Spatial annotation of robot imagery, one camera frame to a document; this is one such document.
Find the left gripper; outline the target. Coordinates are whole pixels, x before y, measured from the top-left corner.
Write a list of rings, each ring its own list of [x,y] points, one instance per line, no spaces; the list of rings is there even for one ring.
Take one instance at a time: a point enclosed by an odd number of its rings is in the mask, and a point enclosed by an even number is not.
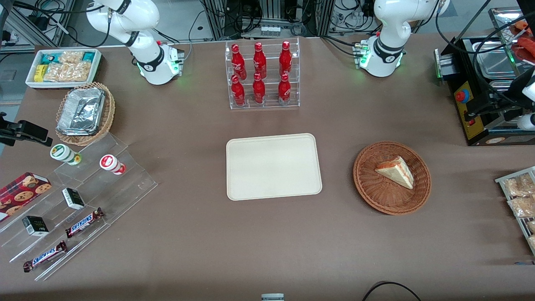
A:
[[[523,72],[516,78],[517,90],[535,101],[535,67]],[[465,121],[470,122],[477,116],[487,114],[501,114],[505,122],[510,122],[519,115],[518,101],[511,91],[492,92],[489,89],[479,93],[466,104]]]

